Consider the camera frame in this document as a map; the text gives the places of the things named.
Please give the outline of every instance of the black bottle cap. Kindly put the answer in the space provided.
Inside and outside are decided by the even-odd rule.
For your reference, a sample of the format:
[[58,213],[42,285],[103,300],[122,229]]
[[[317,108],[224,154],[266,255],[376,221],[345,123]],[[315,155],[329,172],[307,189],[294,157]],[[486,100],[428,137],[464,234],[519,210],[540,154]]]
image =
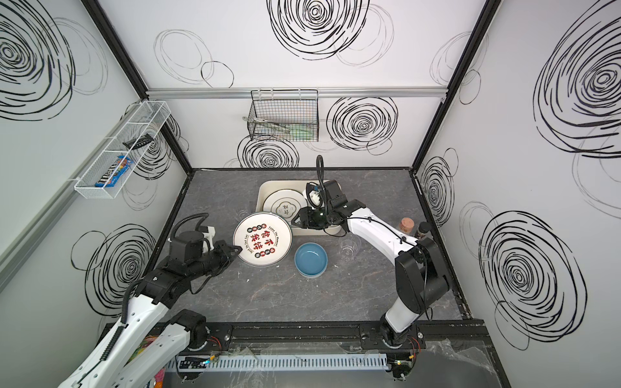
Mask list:
[[419,232],[422,234],[428,233],[431,230],[431,225],[427,221],[423,221],[419,224]]

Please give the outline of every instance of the plate with red chinese characters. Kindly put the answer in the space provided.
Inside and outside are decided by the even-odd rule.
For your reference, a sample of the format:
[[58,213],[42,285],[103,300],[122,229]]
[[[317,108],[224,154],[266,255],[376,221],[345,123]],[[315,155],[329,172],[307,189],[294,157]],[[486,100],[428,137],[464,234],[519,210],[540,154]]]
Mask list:
[[239,257],[254,266],[268,266],[284,258],[291,248],[291,226],[277,214],[259,212],[244,218],[233,233]]
[[307,207],[306,198],[295,190],[283,189],[273,192],[263,203],[264,212],[276,213],[291,223],[301,208]]

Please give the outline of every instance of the wire basket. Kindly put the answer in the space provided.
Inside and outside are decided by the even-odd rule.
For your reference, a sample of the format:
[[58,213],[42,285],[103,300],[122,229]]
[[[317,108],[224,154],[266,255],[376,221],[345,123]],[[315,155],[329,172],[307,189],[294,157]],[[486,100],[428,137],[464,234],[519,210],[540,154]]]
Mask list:
[[[170,109],[165,101],[141,102],[129,121],[110,139],[105,149],[78,179],[75,190],[87,199],[115,198],[149,148],[146,145],[134,149],[137,139],[145,135],[155,139],[169,116]],[[117,174],[119,166],[124,163],[127,163],[128,170],[114,184],[106,181],[101,187],[96,187],[104,175]]]
[[255,90],[244,120],[251,139],[319,141],[319,111],[315,89]]

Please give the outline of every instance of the white wire basket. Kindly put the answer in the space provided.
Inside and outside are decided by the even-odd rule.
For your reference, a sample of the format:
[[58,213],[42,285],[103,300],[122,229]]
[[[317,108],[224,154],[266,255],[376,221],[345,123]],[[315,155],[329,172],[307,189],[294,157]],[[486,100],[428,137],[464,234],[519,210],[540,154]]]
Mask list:
[[[160,129],[170,116],[170,109],[165,101],[142,101],[128,122],[110,139],[105,149],[89,166],[82,177],[78,178],[75,190],[87,199],[114,199],[119,194],[127,178],[133,173],[140,160],[149,149],[149,144],[134,149],[137,140],[144,135],[153,139],[160,133]],[[124,143],[132,146],[128,149]],[[118,173],[119,166],[128,164],[127,171],[122,173],[112,184],[105,181],[102,187],[95,185],[107,174],[113,176]]]

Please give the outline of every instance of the blue bowl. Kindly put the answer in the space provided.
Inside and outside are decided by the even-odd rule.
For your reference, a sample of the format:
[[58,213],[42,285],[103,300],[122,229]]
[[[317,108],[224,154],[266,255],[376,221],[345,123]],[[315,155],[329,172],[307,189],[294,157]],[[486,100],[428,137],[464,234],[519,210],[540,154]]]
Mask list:
[[319,244],[302,244],[296,251],[295,263],[302,276],[312,279],[328,268],[328,254]]

